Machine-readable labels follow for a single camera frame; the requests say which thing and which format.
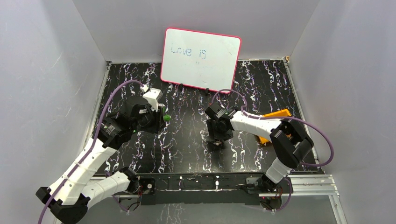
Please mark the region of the silver hex nut fitting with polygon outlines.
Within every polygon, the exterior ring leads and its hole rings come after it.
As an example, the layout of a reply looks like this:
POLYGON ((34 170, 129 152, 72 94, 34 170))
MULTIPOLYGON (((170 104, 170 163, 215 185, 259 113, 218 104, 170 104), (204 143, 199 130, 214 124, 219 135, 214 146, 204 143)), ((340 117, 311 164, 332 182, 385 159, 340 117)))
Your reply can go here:
POLYGON ((215 146, 221 146, 221 145, 224 144, 224 142, 221 141, 221 140, 215 140, 213 144, 214 144, 215 146))

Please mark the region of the green water faucet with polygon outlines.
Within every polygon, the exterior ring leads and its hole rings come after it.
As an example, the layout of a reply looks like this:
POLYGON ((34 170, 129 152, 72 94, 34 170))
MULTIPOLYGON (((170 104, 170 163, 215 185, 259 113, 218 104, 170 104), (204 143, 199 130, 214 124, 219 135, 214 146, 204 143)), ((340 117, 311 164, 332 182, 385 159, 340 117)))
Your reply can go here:
POLYGON ((171 120, 171 116, 166 113, 166 108, 165 107, 163 108, 162 112, 163 112, 163 120, 164 120, 164 122, 170 121, 171 120))

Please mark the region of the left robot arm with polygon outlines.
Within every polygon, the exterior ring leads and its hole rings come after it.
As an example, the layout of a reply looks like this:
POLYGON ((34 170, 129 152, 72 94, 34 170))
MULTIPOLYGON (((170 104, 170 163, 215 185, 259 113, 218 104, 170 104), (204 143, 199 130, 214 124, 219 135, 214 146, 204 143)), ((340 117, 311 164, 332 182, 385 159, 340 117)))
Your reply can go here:
POLYGON ((36 196, 63 224, 76 224, 98 202, 119 192, 141 190, 140 176, 128 167, 89 185, 101 165, 139 132, 158 134, 166 126, 166 106, 152 97, 132 97, 121 108, 99 121, 97 137, 75 159, 66 172, 36 196))

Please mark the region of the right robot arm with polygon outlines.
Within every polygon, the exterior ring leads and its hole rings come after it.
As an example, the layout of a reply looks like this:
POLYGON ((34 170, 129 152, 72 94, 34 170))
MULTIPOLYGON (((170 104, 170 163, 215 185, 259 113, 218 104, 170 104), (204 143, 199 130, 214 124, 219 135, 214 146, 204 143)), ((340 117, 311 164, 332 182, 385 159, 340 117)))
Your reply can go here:
POLYGON ((276 158, 253 183, 247 183, 247 191, 276 193, 282 180, 297 168, 314 147, 300 120, 291 116, 264 117, 237 108, 225 109, 213 103, 205 110, 209 140, 224 142, 233 137, 234 131, 244 131, 268 140, 276 158))

